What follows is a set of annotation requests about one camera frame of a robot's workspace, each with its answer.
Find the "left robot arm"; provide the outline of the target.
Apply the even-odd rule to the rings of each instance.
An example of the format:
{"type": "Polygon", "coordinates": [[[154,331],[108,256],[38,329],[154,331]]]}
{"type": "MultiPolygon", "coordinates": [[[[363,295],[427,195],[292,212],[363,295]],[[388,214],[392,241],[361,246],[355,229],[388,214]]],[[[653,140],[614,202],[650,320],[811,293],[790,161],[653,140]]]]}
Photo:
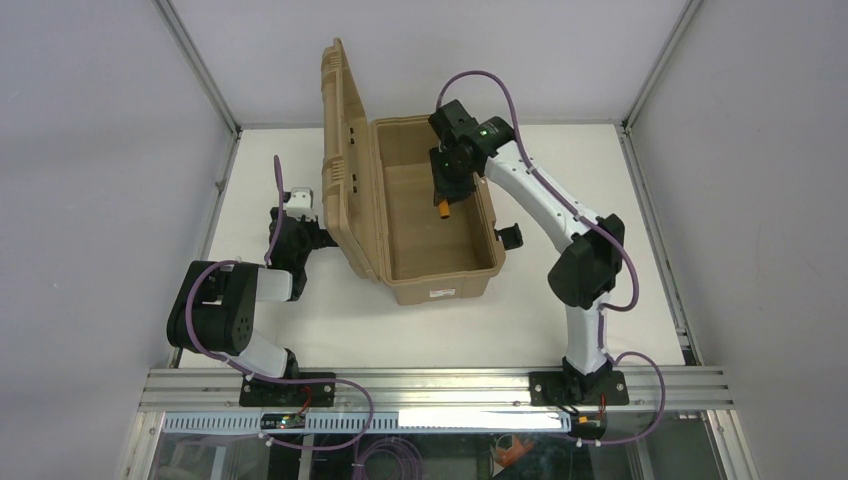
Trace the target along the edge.
{"type": "Polygon", "coordinates": [[[251,379],[297,381],[296,355],[257,332],[256,306],[298,301],[307,284],[311,253],[337,243],[316,217],[293,217],[278,207],[270,210],[270,217],[266,263],[190,263],[166,336],[171,346],[219,360],[251,379]]]}

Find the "orange handled screwdriver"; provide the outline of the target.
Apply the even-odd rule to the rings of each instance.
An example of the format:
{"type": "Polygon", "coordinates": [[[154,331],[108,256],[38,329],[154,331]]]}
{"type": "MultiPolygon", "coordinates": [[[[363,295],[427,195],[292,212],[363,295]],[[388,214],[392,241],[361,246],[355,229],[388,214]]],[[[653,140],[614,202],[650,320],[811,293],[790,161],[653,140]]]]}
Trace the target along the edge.
{"type": "Polygon", "coordinates": [[[449,205],[449,202],[447,200],[441,201],[437,205],[437,209],[438,209],[439,217],[441,219],[448,219],[451,216],[450,205],[449,205]]]}

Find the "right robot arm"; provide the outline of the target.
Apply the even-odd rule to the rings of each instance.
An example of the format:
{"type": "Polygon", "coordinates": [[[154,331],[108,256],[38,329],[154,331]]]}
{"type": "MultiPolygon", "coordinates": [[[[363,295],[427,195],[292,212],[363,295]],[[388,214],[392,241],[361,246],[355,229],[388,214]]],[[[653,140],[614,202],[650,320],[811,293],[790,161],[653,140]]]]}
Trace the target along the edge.
{"type": "Polygon", "coordinates": [[[428,123],[438,139],[429,151],[433,203],[441,218],[468,199],[486,179],[508,193],[547,234],[559,257],[547,275],[564,306],[568,343],[562,381],[549,397],[578,403],[600,395],[613,363],[605,347],[605,311],[622,269],[625,228],[615,214],[581,210],[546,172],[534,167],[518,132],[500,117],[478,122],[453,100],[436,108],[428,123]]]}

